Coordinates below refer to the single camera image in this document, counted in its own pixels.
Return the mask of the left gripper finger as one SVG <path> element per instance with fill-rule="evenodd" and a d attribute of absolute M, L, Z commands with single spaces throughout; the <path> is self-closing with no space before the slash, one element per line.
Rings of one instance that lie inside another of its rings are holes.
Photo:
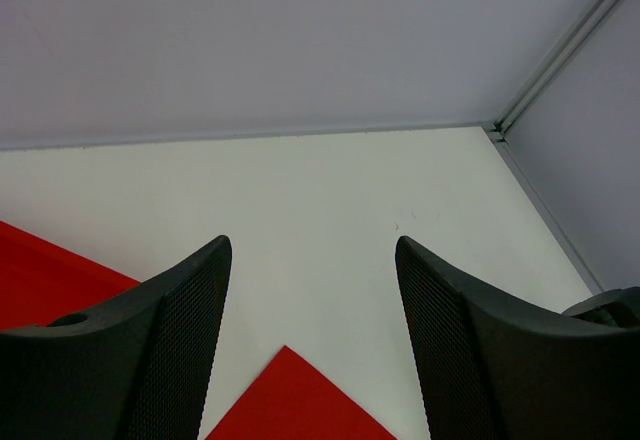
<path fill-rule="evenodd" d="M 232 246 L 46 326 L 1 334 L 5 439 L 194 439 L 227 296 Z"/>

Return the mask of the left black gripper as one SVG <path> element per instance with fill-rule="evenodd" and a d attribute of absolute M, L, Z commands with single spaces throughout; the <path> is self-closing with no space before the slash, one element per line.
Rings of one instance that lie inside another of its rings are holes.
<path fill-rule="evenodd" d="M 432 438 L 638 437 L 638 287 L 556 313 L 407 236 L 395 265 Z"/>

